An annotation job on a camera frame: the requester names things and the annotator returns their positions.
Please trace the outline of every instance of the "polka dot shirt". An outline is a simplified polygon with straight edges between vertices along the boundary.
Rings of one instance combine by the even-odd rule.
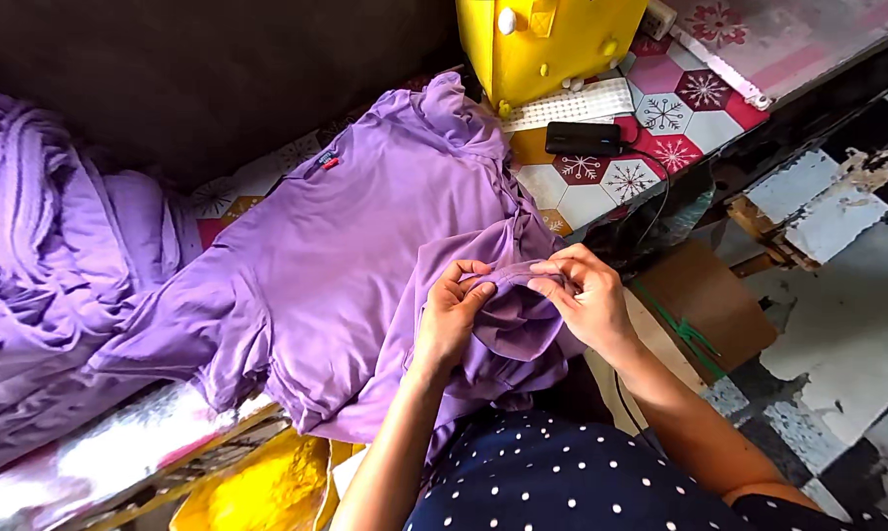
[[[404,525],[428,529],[857,530],[768,496],[730,508],[617,428],[535,410],[463,431]]]

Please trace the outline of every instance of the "power strip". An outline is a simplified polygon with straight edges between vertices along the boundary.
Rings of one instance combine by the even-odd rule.
[[[649,0],[639,29],[659,41],[671,30],[676,19],[677,12],[672,7],[660,0]]]

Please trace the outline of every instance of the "yellow box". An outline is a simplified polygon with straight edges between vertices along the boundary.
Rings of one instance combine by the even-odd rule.
[[[564,79],[616,66],[647,7],[647,0],[456,1],[460,41],[501,115]]]

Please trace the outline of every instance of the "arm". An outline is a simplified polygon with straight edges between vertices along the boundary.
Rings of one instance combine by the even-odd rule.
[[[402,378],[375,441],[332,518],[334,531],[402,529],[420,488],[421,468],[450,371],[471,339],[474,315],[496,289],[464,273],[488,273],[472,260],[451,263],[428,293],[411,368]]]
[[[664,450],[701,487],[727,503],[758,493],[820,510],[640,342],[617,272],[581,244],[533,265],[533,271],[563,274],[581,291],[569,293],[550,279],[529,284],[556,305],[571,332],[615,368]]]

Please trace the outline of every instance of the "hand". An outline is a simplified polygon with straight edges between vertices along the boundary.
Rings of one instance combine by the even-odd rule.
[[[490,266],[477,260],[454,260],[447,266],[428,292],[428,303],[421,316],[409,370],[449,374],[460,363],[471,340],[474,316],[496,291],[495,284],[484,283],[468,293],[476,277],[463,282],[460,277],[464,273],[483,275],[489,272]]]
[[[609,362],[609,355],[639,345],[638,334],[627,317],[621,278],[587,247],[566,247],[530,269],[564,275],[578,288],[580,293],[573,295],[547,278],[532,279],[527,284],[553,302],[575,337]]]

